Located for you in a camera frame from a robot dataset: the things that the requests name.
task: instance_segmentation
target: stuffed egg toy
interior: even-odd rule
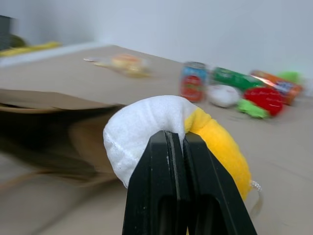
[[[212,85],[207,90],[208,100],[219,107],[228,108],[238,103],[239,92],[227,85]]]
[[[252,181],[249,166],[231,135],[202,109],[174,95],[155,96],[126,106],[105,126],[103,139],[107,156],[125,187],[150,137],[161,130],[178,133],[181,145],[188,132],[201,136],[234,179],[243,200],[252,188],[261,191]]]

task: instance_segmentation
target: white ball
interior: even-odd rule
[[[241,95],[237,89],[227,85],[212,85],[208,87],[208,100],[219,107],[228,108],[238,103]]]

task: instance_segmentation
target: white plush fabric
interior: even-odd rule
[[[228,108],[238,103],[240,94],[231,86],[213,85],[209,86],[207,97],[212,104]]]
[[[103,131],[104,146],[117,177],[128,187],[152,135],[164,130],[185,137],[184,120],[196,105],[174,95],[155,96],[124,107],[114,114]]]

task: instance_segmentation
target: red soda can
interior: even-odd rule
[[[180,95],[191,102],[204,99],[207,81],[206,65],[199,62],[186,62],[181,73]]]

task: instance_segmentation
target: white wall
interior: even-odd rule
[[[0,15],[16,18],[13,32],[31,44],[94,41],[103,33],[108,0],[0,0]]]
[[[313,78],[309,0],[0,0],[31,43],[103,41],[239,72]]]
[[[313,77],[312,1],[115,0],[114,8],[111,40],[120,46],[239,72]]]

